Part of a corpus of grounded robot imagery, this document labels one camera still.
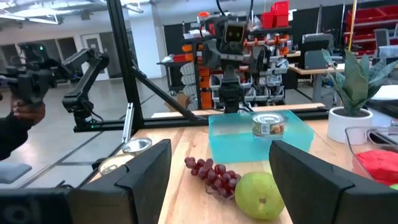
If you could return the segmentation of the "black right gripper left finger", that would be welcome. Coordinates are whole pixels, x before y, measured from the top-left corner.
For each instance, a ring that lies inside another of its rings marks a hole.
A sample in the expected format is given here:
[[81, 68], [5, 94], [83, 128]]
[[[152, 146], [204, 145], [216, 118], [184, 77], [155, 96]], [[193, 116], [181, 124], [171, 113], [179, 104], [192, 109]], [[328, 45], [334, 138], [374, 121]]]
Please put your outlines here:
[[72, 224], [158, 224], [172, 160], [163, 139], [68, 199]]

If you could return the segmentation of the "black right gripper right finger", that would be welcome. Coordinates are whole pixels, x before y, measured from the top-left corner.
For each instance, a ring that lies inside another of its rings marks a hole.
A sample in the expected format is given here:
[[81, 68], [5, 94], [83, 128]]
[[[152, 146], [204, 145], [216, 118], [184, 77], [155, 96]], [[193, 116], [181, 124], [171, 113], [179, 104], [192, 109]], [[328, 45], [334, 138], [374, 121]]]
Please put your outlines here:
[[398, 224], [398, 190], [280, 140], [269, 162], [293, 224]]

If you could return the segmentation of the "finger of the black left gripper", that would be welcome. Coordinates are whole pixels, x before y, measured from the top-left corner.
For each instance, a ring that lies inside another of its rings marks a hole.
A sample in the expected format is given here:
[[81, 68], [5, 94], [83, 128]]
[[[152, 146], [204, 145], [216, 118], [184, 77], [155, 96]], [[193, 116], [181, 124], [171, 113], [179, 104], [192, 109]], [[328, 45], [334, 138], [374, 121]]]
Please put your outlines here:
[[270, 64], [271, 51], [266, 46], [254, 46], [250, 56], [250, 72], [266, 72]]
[[216, 44], [216, 40], [204, 42], [204, 66], [207, 68], [219, 68], [221, 65], [221, 53]]

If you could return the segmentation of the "blue Wild Planet can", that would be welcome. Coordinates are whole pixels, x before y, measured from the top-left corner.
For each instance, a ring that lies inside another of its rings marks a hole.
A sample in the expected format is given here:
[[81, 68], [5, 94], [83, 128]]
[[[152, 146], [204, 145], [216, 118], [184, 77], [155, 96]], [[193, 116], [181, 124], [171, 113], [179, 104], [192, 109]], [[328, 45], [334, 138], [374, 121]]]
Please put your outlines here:
[[134, 156], [131, 154], [120, 154], [109, 157], [99, 165], [98, 170], [102, 175], [108, 174], [133, 158]]

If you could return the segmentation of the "green label tin can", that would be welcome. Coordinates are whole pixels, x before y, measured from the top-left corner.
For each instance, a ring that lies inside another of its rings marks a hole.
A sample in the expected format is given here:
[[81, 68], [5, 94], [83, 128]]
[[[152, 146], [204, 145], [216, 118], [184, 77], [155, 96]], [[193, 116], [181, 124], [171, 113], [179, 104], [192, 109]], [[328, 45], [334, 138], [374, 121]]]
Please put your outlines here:
[[252, 133], [256, 137], [282, 136], [284, 130], [285, 118], [280, 113], [257, 113], [252, 116]]

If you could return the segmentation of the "person's forearm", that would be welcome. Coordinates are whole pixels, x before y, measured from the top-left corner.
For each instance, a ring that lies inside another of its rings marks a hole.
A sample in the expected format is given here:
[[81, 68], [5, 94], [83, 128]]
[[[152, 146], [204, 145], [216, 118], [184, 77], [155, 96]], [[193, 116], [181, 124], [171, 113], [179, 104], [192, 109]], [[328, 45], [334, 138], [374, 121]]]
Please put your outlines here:
[[27, 141], [28, 131], [33, 125], [33, 121], [17, 118], [13, 113], [0, 118], [0, 161], [7, 159], [13, 150]]

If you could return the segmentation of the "silver lid tin can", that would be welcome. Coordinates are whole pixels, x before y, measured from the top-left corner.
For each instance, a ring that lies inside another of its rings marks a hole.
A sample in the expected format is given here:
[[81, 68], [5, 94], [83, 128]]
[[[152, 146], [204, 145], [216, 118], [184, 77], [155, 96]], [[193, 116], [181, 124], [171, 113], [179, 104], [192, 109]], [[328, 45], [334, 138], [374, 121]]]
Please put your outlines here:
[[150, 148], [151, 145], [152, 140], [149, 138], [131, 138], [123, 144], [121, 150], [125, 154], [138, 155]]

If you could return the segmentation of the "red storage bin stack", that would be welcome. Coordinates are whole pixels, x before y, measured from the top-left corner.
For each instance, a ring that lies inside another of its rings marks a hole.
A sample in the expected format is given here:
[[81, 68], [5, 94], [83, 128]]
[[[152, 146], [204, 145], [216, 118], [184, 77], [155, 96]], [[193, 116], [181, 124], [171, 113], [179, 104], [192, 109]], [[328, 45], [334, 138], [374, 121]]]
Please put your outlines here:
[[263, 29], [287, 27], [289, 25], [289, 0], [277, 1], [270, 11], [265, 11], [261, 15]]

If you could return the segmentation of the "wooden top desk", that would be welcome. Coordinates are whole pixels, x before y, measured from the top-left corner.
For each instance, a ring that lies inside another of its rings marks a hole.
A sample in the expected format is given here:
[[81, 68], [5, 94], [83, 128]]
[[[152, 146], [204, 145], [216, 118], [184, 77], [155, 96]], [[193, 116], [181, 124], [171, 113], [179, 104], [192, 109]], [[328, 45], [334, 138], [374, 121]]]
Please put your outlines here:
[[345, 70], [345, 65], [343, 63], [338, 64], [336, 67], [336, 70], [333, 67], [328, 67], [328, 68], [321, 68], [321, 69], [311, 69], [311, 70], [306, 70], [302, 68], [296, 67], [294, 64], [289, 65], [289, 70], [297, 73], [298, 75], [312, 75], [313, 76], [313, 90], [312, 90], [312, 96], [308, 96], [305, 93], [297, 90], [298, 93], [309, 99], [313, 103], [320, 103], [321, 99], [324, 96], [331, 95], [332, 96], [332, 107], [337, 106], [338, 103], [340, 103], [340, 100], [337, 96], [337, 93], [335, 92], [334, 89], [331, 89], [329, 92], [323, 94], [322, 93], [322, 78], [326, 76], [327, 74], [332, 74], [336, 72], [343, 73]]

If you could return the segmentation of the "clear plastic container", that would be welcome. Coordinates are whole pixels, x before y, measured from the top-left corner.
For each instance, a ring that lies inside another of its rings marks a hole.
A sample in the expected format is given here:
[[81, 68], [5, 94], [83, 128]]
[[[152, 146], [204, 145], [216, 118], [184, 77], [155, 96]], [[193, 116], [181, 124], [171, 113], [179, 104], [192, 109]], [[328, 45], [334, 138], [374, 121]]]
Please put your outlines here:
[[358, 161], [356, 154], [370, 150], [383, 150], [398, 153], [398, 127], [370, 126], [363, 129], [366, 130], [366, 142], [358, 145], [350, 144], [349, 140], [352, 136], [351, 128], [346, 130], [346, 146], [348, 148], [346, 153], [346, 168], [355, 174], [375, 181]]

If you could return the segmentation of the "cardboard box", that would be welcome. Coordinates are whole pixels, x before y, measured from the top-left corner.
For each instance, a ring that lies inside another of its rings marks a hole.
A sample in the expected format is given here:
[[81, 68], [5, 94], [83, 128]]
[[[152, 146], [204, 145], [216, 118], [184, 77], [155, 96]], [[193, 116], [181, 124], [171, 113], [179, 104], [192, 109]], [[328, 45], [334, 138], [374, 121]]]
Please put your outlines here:
[[[188, 105], [190, 104], [190, 98], [184, 93], [177, 93], [174, 97], [174, 100], [184, 109], [187, 109]], [[169, 109], [170, 112], [177, 112], [177, 110], [167, 102], [165, 102], [164, 105]]]

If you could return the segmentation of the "white plant pot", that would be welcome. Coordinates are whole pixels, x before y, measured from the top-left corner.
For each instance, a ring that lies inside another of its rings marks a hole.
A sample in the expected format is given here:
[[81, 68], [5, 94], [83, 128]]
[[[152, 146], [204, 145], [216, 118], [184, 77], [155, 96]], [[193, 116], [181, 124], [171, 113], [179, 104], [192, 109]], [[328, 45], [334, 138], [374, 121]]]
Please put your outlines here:
[[366, 109], [360, 109], [355, 116], [348, 116], [342, 106], [334, 107], [328, 114], [327, 136], [340, 143], [347, 140], [346, 130], [351, 128], [350, 144], [364, 144], [366, 142], [366, 130], [373, 123], [373, 113]]

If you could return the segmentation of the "red toy grape bunch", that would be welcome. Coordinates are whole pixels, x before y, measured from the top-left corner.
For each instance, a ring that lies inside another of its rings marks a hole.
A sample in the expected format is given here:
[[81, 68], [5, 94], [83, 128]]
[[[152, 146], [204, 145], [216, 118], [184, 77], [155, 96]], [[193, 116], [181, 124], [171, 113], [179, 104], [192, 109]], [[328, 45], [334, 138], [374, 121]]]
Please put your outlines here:
[[227, 170], [223, 164], [216, 164], [213, 159], [186, 157], [184, 163], [192, 176], [204, 182], [207, 194], [218, 198], [234, 198], [236, 185], [241, 178], [238, 173]]

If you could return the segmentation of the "teal plastic bin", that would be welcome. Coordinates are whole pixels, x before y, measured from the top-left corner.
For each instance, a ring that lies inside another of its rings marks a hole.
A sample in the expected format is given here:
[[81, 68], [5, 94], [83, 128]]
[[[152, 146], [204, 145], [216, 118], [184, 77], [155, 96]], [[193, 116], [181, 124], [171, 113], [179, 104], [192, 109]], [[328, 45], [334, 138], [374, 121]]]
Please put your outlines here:
[[[257, 113], [280, 113], [285, 118], [284, 134], [273, 138], [254, 136], [252, 116]], [[281, 140], [305, 152], [309, 151], [315, 132], [293, 112], [257, 113], [220, 114], [208, 118], [209, 144], [215, 162], [227, 164], [266, 161], [273, 140]]]

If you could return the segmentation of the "green leafy plant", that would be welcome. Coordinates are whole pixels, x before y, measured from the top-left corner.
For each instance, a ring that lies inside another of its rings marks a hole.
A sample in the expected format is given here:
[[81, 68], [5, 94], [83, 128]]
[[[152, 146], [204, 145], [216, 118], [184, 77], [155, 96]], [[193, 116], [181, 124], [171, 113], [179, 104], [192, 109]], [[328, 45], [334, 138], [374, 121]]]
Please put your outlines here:
[[366, 54], [358, 60], [352, 52], [345, 50], [345, 68], [341, 73], [334, 65], [329, 51], [323, 49], [322, 54], [334, 70], [328, 76], [343, 104], [338, 114], [347, 117], [362, 116], [363, 106], [379, 91], [389, 74], [398, 66], [398, 60], [387, 63], [384, 58], [371, 65]]

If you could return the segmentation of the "red shelving rack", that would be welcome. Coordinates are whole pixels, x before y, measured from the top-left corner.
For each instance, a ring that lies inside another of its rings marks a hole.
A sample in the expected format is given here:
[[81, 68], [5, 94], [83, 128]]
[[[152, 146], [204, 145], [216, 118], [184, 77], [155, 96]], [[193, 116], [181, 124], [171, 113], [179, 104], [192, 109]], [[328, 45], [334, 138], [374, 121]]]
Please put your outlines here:
[[352, 23], [352, 10], [348, 10], [345, 15], [345, 31], [343, 39], [348, 47], [356, 55], [372, 55], [376, 50], [375, 29], [387, 29], [389, 31], [390, 43], [398, 44], [398, 34], [395, 34], [398, 25], [398, 4], [391, 4], [380, 7], [369, 7], [357, 9]]

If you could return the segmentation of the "white door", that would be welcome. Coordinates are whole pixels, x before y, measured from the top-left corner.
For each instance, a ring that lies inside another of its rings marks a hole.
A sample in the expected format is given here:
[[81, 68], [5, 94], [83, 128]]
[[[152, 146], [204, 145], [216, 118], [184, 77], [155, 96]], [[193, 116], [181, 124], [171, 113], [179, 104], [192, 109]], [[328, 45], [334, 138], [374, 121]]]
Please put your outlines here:
[[109, 80], [109, 73], [107, 69], [105, 54], [103, 53], [103, 44], [99, 34], [88, 34], [81, 36], [83, 48], [88, 49], [89, 62], [82, 65], [83, 71], [87, 71], [92, 63], [97, 63], [100, 68], [96, 81]]

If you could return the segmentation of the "grey seat cushion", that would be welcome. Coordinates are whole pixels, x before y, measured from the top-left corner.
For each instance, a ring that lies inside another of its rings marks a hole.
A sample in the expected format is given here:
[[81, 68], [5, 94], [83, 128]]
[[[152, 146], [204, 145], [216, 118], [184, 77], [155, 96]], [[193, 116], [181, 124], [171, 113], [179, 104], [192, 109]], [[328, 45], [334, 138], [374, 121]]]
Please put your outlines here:
[[31, 169], [25, 163], [0, 162], [0, 184], [11, 184]]

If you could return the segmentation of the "person's hand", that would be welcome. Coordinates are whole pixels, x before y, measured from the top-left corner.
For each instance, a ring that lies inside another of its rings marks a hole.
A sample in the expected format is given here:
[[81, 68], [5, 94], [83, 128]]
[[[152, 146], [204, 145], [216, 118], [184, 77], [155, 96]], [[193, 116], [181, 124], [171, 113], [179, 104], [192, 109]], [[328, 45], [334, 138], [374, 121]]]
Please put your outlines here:
[[11, 111], [15, 117], [31, 121], [33, 125], [36, 125], [44, 119], [46, 107], [44, 103], [31, 106], [20, 99], [13, 98], [11, 100]]

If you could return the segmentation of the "black diagonal frame brace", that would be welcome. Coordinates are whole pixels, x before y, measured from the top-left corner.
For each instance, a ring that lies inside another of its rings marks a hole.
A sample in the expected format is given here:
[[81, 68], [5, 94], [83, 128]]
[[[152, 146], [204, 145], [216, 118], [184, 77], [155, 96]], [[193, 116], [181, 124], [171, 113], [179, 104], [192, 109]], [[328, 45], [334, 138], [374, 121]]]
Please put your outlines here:
[[171, 96], [169, 96], [165, 91], [160, 89], [157, 85], [155, 85], [152, 81], [150, 81], [147, 76], [137, 69], [135, 66], [132, 66], [132, 72], [136, 79], [138, 79], [141, 83], [143, 83], [146, 87], [152, 90], [157, 96], [163, 99], [166, 103], [168, 103], [171, 107], [176, 109], [184, 118], [187, 118], [190, 121], [199, 121], [203, 120], [203, 118], [194, 115], [191, 111], [183, 108], [177, 101], [175, 101]]

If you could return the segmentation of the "silver metal bracket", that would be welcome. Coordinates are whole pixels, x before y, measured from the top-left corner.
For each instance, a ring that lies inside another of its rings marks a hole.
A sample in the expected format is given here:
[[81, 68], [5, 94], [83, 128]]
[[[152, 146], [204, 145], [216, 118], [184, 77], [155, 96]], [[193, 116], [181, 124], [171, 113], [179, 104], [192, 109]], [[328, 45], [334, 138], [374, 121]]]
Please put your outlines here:
[[128, 140], [131, 137], [133, 118], [134, 118], [134, 104], [133, 103], [128, 103], [127, 104], [126, 115], [124, 117], [122, 143], [128, 142]]

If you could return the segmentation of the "black frame rail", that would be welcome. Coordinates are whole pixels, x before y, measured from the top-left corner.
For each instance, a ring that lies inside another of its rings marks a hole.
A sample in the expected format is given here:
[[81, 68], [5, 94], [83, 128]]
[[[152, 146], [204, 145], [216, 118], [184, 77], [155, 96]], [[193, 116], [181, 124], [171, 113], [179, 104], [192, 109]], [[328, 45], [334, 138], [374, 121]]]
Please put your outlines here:
[[[316, 108], [305, 108], [305, 109], [291, 109], [301, 120], [321, 120], [327, 119], [328, 110], [324, 106], [318, 106]], [[167, 118], [150, 118], [144, 119], [141, 126], [135, 127], [132, 125], [133, 133], [136, 133], [140, 129], [155, 129], [155, 128], [180, 128], [188, 126], [207, 126], [208, 115], [202, 115], [202, 119], [196, 121], [190, 121], [184, 117], [171, 117]], [[114, 120], [98, 121], [94, 124], [88, 123], [83, 126], [77, 124], [73, 128], [74, 133], [84, 132], [95, 132], [95, 131], [119, 131], [124, 128], [124, 117]]]

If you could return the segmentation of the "black frame post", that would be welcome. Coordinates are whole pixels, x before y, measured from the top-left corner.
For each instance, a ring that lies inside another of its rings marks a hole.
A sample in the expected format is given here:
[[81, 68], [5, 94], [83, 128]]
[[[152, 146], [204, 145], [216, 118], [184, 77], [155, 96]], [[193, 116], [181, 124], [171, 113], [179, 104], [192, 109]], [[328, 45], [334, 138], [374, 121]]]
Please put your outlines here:
[[121, 67], [124, 88], [126, 92], [127, 102], [132, 103], [134, 112], [132, 116], [132, 133], [135, 134], [142, 128], [144, 119], [142, 116], [141, 102], [137, 89], [136, 79], [134, 77], [133, 62], [131, 52], [129, 50], [129, 42], [127, 39], [127, 31], [123, 16], [123, 9], [120, 0], [106, 0], [109, 11], [109, 18], [114, 34], [116, 50], [118, 54], [119, 64]]

